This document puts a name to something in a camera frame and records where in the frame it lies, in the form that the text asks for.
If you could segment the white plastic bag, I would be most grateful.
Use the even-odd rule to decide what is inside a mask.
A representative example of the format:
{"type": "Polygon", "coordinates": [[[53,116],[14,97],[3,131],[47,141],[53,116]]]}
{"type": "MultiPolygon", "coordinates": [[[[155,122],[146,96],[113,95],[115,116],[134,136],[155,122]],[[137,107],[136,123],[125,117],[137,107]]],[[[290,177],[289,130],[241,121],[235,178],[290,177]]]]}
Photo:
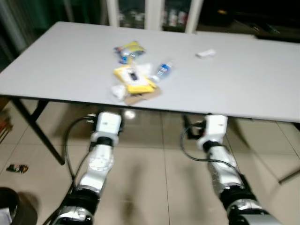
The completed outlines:
{"type": "Polygon", "coordinates": [[[135,71],[135,75],[140,80],[150,78],[154,71],[152,63],[133,63],[132,67],[135,71]]]}

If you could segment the clear plastic water bottle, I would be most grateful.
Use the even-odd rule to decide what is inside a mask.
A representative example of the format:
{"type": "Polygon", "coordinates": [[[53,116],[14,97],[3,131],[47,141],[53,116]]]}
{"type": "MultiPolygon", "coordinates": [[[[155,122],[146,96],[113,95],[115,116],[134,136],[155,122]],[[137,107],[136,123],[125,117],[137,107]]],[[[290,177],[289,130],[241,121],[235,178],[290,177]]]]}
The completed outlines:
{"type": "Polygon", "coordinates": [[[153,81],[154,83],[159,83],[163,81],[165,78],[169,76],[171,71],[173,70],[173,61],[167,61],[163,64],[161,64],[157,71],[150,75],[149,79],[153,81]]]}

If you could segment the dark low television bench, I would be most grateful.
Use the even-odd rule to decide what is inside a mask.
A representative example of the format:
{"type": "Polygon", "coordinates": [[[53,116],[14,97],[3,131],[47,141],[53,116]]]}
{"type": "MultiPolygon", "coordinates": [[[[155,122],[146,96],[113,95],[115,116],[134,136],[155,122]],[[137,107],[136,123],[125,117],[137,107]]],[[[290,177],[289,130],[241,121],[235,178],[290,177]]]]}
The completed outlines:
{"type": "Polygon", "coordinates": [[[228,26],[209,26],[198,23],[197,31],[210,31],[234,34],[246,34],[259,39],[277,41],[300,42],[300,29],[295,27],[279,26],[267,23],[253,23],[234,21],[228,26]]]}

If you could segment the colourful crumpled snack wrapper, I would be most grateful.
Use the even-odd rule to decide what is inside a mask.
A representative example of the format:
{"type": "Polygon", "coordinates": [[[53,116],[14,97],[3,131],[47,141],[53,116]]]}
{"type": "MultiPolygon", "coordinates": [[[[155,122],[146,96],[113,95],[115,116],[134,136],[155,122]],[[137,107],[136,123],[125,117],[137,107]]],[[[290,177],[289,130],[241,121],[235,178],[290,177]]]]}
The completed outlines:
{"type": "Polygon", "coordinates": [[[15,165],[10,164],[6,171],[12,172],[12,173],[26,173],[28,171],[29,167],[27,165],[15,165]]]}

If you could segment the yellow blue snack packet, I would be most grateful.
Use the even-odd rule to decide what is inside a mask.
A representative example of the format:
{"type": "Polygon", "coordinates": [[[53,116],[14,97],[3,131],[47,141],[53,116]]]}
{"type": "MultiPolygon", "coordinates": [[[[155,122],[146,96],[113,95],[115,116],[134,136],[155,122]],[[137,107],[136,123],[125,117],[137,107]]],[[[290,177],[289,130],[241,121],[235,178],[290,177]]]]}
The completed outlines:
{"type": "Polygon", "coordinates": [[[121,64],[129,64],[146,52],[138,41],[131,41],[126,45],[115,47],[114,51],[118,54],[121,64]]]}

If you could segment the brown cardboard piece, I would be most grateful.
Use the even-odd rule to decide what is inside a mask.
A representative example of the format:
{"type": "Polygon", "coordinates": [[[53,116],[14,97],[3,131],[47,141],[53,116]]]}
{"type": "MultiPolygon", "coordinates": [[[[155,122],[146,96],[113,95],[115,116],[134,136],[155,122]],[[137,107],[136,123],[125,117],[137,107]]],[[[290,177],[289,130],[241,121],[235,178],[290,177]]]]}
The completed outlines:
{"type": "Polygon", "coordinates": [[[145,92],[145,93],[135,93],[130,94],[128,93],[124,99],[123,103],[125,105],[135,105],[141,101],[145,101],[148,99],[156,98],[158,96],[161,96],[162,90],[160,88],[154,89],[152,92],[145,92]]]}

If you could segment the black television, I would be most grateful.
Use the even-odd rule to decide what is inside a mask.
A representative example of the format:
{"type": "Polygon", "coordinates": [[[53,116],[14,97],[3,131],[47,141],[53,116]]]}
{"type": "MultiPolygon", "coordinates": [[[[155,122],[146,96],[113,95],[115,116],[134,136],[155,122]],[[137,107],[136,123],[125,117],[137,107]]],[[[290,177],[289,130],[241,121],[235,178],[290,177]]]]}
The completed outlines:
{"type": "Polygon", "coordinates": [[[219,0],[233,11],[235,19],[272,24],[300,24],[298,0],[219,0]]]}

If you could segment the white glass door cabinet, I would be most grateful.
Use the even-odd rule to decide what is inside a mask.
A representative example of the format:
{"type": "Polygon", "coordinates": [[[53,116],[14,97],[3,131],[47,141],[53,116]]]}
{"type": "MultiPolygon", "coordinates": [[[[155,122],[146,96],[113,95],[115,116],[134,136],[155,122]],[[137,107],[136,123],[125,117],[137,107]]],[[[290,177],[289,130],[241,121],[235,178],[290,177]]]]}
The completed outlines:
{"type": "Polygon", "coordinates": [[[204,0],[102,0],[113,27],[194,34],[204,0]]]}

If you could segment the small white paper box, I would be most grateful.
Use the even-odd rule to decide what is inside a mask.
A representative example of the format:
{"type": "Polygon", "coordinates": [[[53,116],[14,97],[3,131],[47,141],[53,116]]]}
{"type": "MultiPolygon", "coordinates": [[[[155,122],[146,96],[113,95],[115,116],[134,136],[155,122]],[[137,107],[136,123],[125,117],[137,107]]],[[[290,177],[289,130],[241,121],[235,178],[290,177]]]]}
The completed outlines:
{"type": "Polygon", "coordinates": [[[208,49],[205,51],[201,51],[201,52],[197,52],[195,54],[195,56],[199,59],[210,59],[210,58],[214,58],[214,56],[216,56],[217,51],[214,49],[208,49]]]}

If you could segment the white tissue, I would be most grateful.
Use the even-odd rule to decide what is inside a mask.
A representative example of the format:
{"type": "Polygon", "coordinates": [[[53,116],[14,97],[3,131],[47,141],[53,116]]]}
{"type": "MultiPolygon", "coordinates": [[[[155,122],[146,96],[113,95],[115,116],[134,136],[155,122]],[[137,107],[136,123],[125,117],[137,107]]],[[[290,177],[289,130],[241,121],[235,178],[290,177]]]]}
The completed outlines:
{"type": "Polygon", "coordinates": [[[122,84],[116,84],[112,86],[111,93],[116,101],[123,101],[128,96],[128,90],[122,84]]]}

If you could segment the dark green curtain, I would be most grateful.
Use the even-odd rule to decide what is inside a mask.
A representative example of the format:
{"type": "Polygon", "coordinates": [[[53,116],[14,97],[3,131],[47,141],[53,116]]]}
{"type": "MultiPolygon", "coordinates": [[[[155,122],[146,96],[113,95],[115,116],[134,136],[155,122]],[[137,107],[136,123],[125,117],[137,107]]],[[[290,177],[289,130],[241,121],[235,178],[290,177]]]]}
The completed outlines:
{"type": "Polygon", "coordinates": [[[108,25],[106,0],[0,0],[0,71],[57,22],[108,25]]]}

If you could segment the grey folding table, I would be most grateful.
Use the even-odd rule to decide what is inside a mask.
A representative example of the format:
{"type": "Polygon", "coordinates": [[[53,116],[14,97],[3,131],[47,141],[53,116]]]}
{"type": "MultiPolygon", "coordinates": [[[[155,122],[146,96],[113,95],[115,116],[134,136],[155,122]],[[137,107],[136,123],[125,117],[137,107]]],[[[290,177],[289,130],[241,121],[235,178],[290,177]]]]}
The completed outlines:
{"type": "Polygon", "coordinates": [[[37,124],[49,102],[125,108],[111,96],[118,66],[114,48],[132,40],[147,50],[142,60],[167,58],[174,71],[159,84],[161,96],[132,109],[225,114],[298,123],[300,46],[240,34],[186,34],[57,22],[0,72],[0,96],[11,99],[59,165],[64,157],[37,124]],[[214,49],[216,56],[196,53],[214,49]]]}

